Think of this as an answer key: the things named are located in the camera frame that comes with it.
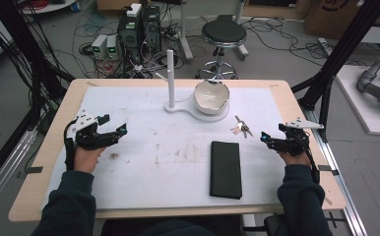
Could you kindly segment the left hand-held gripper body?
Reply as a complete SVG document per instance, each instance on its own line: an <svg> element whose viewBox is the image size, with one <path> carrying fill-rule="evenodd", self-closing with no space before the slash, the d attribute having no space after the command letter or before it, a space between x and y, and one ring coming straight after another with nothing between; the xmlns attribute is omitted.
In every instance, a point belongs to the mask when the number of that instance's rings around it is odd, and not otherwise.
<svg viewBox="0 0 380 236"><path fill-rule="evenodd" d="M79 115L66 126L64 130L64 145L77 145L83 149L91 150L106 148L118 143L119 138L112 132L100 134L97 131L99 124L97 117L82 110Z"/></svg>

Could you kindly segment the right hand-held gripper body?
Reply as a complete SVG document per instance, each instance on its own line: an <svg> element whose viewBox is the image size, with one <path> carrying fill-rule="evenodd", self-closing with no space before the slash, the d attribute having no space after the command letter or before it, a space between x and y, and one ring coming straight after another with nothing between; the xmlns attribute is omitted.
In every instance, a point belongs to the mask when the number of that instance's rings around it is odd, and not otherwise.
<svg viewBox="0 0 380 236"><path fill-rule="evenodd" d="M296 118L292 121L285 122L287 130L284 133L285 139L270 139L270 148L289 153L292 156L303 153L309 150L309 135L305 129L323 129L322 124L314 123L302 118Z"/></svg>

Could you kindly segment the black wallet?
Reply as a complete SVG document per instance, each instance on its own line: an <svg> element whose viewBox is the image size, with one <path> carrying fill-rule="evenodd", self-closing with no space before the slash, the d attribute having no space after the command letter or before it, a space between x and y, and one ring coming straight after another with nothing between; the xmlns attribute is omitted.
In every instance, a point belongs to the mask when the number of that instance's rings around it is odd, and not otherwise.
<svg viewBox="0 0 380 236"><path fill-rule="evenodd" d="M212 142L210 195L236 200L242 197L238 143Z"/></svg>

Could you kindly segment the white eggshell bowl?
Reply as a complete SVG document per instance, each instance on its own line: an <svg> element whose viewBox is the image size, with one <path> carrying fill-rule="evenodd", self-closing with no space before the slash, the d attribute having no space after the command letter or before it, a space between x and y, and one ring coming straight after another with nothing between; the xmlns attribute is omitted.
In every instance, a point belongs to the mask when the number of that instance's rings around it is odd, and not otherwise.
<svg viewBox="0 0 380 236"><path fill-rule="evenodd" d="M193 98L199 111L217 115L228 107L229 89L221 82L204 80L196 85Z"/></svg>

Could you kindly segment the person's right hand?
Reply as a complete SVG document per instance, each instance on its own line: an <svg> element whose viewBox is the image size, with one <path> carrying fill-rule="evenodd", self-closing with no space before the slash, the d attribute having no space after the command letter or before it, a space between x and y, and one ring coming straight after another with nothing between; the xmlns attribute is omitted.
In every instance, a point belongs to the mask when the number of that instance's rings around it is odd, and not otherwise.
<svg viewBox="0 0 380 236"><path fill-rule="evenodd" d="M289 153L279 151L279 156L283 159L286 165L305 165L310 167L311 162L305 152L292 156Z"/></svg>

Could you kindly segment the person's left hand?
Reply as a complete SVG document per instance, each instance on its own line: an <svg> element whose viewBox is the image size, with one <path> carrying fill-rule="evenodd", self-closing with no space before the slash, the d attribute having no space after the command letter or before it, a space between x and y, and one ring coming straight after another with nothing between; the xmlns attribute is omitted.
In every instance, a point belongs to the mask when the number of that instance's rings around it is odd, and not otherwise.
<svg viewBox="0 0 380 236"><path fill-rule="evenodd" d="M76 147L74 170L92 174L98 163L98 158L104 151L104 147L91 150Z"/></svg>

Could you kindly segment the bunch of keys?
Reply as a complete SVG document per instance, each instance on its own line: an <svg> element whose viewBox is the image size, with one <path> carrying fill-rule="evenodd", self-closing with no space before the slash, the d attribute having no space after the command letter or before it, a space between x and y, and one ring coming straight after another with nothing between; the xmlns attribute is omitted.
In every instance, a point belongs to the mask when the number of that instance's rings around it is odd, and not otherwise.
<svg viewBox="0 0 380 236"><path fill-rule="evenodd" d="M246 125L246 123L242 119L240 119L238 116L235 116L235 119L237 123L233 128L230 129L234 135L237 135L238 133L242 133L244 138L247 138L248 136L253 136L249 127Z"/></svg>

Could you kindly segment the grey power supply unit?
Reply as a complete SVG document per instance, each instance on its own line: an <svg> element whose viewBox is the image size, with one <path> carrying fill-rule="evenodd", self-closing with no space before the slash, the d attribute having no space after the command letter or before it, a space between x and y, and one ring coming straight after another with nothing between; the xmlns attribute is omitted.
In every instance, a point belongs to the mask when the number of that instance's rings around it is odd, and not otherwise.
<svg viewBox="0 0 380 236"><path fill-rule="evenodd" d="M117 36L115 34L109 35L106 42L107 55L110 60L118 60L118 45L117 45Z"/></svg>
<svg viewBox="0 0 380 236"><path fill-rule="evenodd" d="M107 36L99 35L92 43L92 50L96 60L104 60L107 55Z"/></svg>

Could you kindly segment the white board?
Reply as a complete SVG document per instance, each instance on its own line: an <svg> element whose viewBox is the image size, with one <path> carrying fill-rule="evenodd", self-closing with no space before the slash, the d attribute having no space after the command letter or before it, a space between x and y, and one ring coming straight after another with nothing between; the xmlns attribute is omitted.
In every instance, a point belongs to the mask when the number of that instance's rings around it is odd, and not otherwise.
<svg viewBox="0 0 380 236"><path fill-rule="evenodd" d="M367 67L344 65L337 74L337 82L366 133L380 135L380 103L375 97L356 88L359 76L365 70Z"/></svg>

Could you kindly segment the black computer tower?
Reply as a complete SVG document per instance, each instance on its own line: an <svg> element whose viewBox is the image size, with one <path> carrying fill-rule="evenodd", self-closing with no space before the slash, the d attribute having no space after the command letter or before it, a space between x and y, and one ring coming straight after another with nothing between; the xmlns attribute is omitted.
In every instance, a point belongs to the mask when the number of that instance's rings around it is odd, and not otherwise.
<svg viewBox="0 0 380 236"><path fill-rule="evenodd" d="M140 45L142 43L142 5L133 3L121 10L118 36L123 50L124 61L141 64Z"/></svg>
<svg viewBox="0 0 380 236"><path fill-rule="evenodd" d="M160 51L159 6L147 6L143 12L144 36L152 52Z"/></svg>

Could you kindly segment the white power strip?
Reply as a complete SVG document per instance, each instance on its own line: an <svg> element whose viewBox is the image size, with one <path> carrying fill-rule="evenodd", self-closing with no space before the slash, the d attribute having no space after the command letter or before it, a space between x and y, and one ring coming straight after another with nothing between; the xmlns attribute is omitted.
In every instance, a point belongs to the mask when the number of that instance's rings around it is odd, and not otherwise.
<svg viewBox="0 0 380 236"><path fill-rule="evenodd" d="M322 46L327 56L330 56L333 52L333 49L332 49L332 46L327 42L327 40L323 37L319 37L318 42Z"/></svg>

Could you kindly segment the person's lap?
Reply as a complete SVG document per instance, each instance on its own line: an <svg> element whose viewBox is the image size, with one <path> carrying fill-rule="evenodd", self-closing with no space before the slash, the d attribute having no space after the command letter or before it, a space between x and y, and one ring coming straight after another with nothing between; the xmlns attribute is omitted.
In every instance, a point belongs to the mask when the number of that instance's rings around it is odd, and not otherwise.
<svg viewBox="0 0 380 236"><path fill-rule="evenodd" d="M236 215L107 220L101 236L241 236Z"/></svg>

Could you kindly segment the black round stool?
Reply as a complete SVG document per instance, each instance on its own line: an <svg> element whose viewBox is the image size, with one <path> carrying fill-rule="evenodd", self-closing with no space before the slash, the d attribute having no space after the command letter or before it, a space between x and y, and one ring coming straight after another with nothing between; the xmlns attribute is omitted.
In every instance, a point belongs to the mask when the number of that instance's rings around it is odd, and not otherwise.
<svg viewBox="0 0 380 236"><path fill-rule="evenodd" d="M202 38L215 47L215 61L206 63L196 74L196 79L225 80L237 78L236 70L223 61L224 51L241 46L247 37L243 26L236 23L231 15L219 15L214 21L202 27Z"/></svg>

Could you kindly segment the cardboard box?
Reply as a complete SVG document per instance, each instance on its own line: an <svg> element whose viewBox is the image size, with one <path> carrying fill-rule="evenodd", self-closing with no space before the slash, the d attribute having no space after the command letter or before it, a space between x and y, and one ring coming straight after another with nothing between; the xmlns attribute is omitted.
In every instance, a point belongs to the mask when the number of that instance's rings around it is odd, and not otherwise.
<svg viewBox="0 0 380 236"><path fill-rule="evenodd" d="M359 0L312 0L304 31L314 36L340 39L360 7Z"/></svg>

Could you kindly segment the aluminium rail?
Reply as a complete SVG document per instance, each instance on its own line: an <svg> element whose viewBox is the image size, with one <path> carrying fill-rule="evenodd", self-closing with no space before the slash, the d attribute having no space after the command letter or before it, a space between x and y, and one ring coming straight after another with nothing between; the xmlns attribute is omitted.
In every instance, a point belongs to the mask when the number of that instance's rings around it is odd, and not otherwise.
<svg viewBox="0 0 380 236"><path fill-rule="evenodd" d="M9 183L11 177L25 158L37 137L37 130L26 131L16 142L0 167L0 194Z"/></svg>
<svg viewBox="0 0 380 236"><path fill-rule="evenodd" d="M318 129L312 129L310 133L311 148L320 149L314 154L314 159L320 169L321 186L326 191L324 210L339 210L342 213L341 221L347 224L351 236L368 236L330 145L324 141Z"/></svg>

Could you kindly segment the white stand with post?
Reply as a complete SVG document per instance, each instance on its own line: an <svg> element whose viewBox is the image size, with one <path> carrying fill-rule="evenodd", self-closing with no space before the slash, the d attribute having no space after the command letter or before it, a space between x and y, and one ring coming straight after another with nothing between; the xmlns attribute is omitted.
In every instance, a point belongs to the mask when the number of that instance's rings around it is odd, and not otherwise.
<svg viewBox="0 0 380 236"><path fill-rule="evenodd" d="M167 81L168 87L168 102L164 106L164 110L168 113L178 113L184 112L195 118L196 120L205 122L205 123L216 123L223 120L229 111L229 102L228 107L225 111L217 115L208 115L196 108L195 101L193 98L193 92L191 95L181 101L175 99L175 77L174 77L174 51L171 49L166 50L167 56L167 77L165 78L160 73L157 73L157 76L165 81Z"/></svg>

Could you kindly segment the black frame post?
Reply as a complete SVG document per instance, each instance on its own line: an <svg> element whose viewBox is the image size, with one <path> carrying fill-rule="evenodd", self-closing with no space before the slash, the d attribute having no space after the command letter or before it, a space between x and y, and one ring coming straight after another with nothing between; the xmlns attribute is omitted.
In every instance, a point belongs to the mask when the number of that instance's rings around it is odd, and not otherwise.
<svg viewBox="0 0 380 236"><path fill-rule="evenodd" d="M43 85L50 98L62 98L67 90L59 78L71 83L74 77L59 70L45 58L15 0L0 0L0 21L31 64L33 83L36 86Z"/></svg>
<svg viewBox="0 0 380 236"><path fill-rule="evenodd" d="M291 88L293 93L307 89L306 94L298 100L301 107L306 110L313 110L319 99L322 99L321 106L329 106L331 87L335 76L379 16L380 0L364 0L364 3L318 73Z"/></svg>

